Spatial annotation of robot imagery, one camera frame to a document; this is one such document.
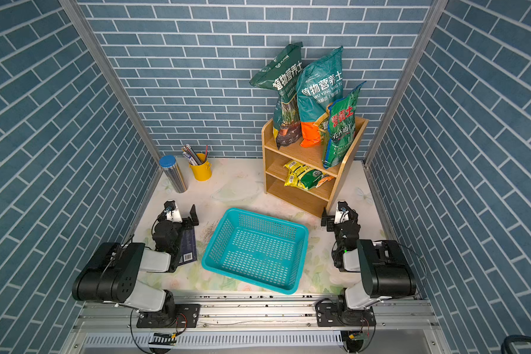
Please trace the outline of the yellow green fertilizer bag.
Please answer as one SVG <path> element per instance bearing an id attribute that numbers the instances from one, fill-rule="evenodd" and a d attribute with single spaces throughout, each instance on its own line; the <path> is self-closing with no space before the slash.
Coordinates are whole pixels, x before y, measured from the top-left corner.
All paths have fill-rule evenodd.
<path id="1" fill-rule="evenodd" d="M 294 160 L 286 163 L 284 168 L 288 170 L 285 182 L 286 187 L 311 190 L 321 187 L 324 183 L 334 179 L 331 175 Z"/>

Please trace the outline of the small green red-lettered soil bag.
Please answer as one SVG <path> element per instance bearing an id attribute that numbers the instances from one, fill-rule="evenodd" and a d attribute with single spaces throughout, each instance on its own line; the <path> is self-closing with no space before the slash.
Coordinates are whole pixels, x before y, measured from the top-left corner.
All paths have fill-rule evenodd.
<path id="1" fill-rule="evenodd" d="M 329 107 L 327 123 L 328 140 L 323 168 L 329 169 L 342 163 L 355 136 L 355 110 L 358 96 L 365 81 L 355 87 L 346 97 Z"/>

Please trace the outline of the teal and orange soil bag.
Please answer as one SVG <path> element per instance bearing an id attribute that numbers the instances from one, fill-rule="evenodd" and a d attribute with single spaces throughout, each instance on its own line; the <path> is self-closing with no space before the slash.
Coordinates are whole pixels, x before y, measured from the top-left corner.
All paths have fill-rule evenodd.
<path id="1" fill-rule="evenodd" d="M 302 128 L 301 147 L 321 143 L 319 127 L 327 119 L 327 107 L 343 97 L 343 46 L 305 67 L 298 78 L 296 98 Z"/>

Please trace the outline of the dark green soil bag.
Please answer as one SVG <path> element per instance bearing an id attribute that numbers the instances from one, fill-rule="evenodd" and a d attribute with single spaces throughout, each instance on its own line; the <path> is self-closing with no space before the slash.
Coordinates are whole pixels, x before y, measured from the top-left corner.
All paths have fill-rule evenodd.
<path id="1" fill-rule="evenodd" d="M 250 80 L 250 85 L 279 94 L 274 109 L 273 134 L 277 148 L 289 146 L 302 137 L 296 86 L 302 68 L 302 42 L 288 44 L 267 66 Z"/>

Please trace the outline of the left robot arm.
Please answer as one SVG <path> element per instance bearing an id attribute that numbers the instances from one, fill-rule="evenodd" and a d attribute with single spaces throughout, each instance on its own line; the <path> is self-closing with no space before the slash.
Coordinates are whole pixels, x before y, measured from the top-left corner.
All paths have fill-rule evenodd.
<path id="1" fill-rule="evenodd" d="M 72 285 L 72 297 L 83 302 L 110 302 L 139 311 L 138 328 L 195 328 L 201 306 L 175 302 L 171 291 L 138 280 L 138 274 L 174 273 L 197 260 L 196 207 L 186 218 L 167 201 L 150 229 L 155 248 L 145 243 L 102 243 Z"/>

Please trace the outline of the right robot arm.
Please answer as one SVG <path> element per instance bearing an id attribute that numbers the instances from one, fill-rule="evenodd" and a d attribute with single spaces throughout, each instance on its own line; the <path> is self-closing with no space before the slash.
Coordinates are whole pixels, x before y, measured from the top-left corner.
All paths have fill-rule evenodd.
<path id="1" fill-rule="evenodd" d="M 317 302 L 318 325 L 374 327 L 373 305 L 417 294 L 416 280 L 401 245 L 394 240 L 361 239 L 355 211 L 348 209 L 336 215 L 323 212 L 321 225 L 335 234 L 333 265 L 340 272 L 360 274 L 361 282 L 344 289 L 335 305 L 326 300 Z"/>

